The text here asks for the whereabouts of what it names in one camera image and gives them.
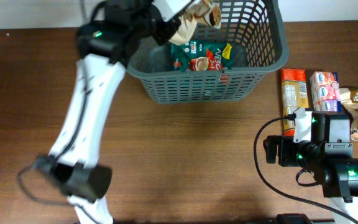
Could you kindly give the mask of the beige cookie bag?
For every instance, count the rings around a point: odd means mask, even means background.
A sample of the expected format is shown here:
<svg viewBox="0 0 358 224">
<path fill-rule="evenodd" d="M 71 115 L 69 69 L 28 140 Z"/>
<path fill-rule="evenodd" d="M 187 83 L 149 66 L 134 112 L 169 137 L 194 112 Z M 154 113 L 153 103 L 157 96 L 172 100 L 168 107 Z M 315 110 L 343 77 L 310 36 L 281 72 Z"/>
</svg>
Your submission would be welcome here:
<svg viewBox="0 0 358 224">
<path fill-rule="evenodd" d="M 175 45 L 188 43 L 198 24 L 204 24 L 214 29 L 221 28 L 221 9 L 213 0 L 195 1 L 185 9 L 179 17 L 181 25 L 169 42 Z"/>
</svg>

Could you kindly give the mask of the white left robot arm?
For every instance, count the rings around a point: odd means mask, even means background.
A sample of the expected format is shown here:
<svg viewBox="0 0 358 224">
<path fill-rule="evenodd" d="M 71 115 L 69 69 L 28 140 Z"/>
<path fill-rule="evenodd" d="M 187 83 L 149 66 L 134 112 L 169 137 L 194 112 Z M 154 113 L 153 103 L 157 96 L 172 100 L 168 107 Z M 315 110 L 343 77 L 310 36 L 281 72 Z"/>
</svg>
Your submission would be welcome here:
<svg viewBox="0 0 358 224">
<path fill-rule="evenodd" d="M 66 197 L 80 223 L 112 223 L 106 194 L 112 170 L 99 164 L 104 125 L 114 95 L 142 39 L 166 44 L 178 30 L 188 1 L 101 1 L 76 32 L 79 55 L 70 106 L 47 155 L 17 174 L 26 196 L 24 174 L 40 172 Z"/>
</svg>

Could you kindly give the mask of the orange pasta packet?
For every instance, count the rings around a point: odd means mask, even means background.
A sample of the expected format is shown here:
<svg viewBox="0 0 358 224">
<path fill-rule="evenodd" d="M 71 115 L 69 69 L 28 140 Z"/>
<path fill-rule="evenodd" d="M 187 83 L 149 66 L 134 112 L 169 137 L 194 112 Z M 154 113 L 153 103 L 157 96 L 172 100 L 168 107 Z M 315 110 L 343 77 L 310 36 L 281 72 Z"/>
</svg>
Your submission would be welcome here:
<svg viewBox="0 0 358 224">
<path fill-rule="evenodd" d="M 292 114 L 298 108 L 308 108 L 306 89 L 306 70 L 282 68 L 280 70 L 282 84 L 283 115 Z"/>
</svg>

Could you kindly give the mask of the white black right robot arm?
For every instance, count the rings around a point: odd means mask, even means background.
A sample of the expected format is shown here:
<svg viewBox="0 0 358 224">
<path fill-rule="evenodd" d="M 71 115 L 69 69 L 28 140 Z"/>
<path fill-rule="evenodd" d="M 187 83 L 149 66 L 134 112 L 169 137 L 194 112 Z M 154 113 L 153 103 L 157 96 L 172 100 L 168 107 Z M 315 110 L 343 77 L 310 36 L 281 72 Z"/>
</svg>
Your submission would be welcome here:
<svg viewBox="0 0 358 224">
<path fill-rule="evenodd" d="M 283 119 L 295 122 L 295 133 L 266 137 L 267 163 L 300 167 L 299 174 L 312 174 L 314 181 L 302 186 L 321 186 L 329 205 L 286 194 L 270 183 L 267 187 L 286 198 L 330 211 L 335 223 L 358 223 L 358 158 L 353 156 L 348 115 L 299 108 Z"/>
</svg>

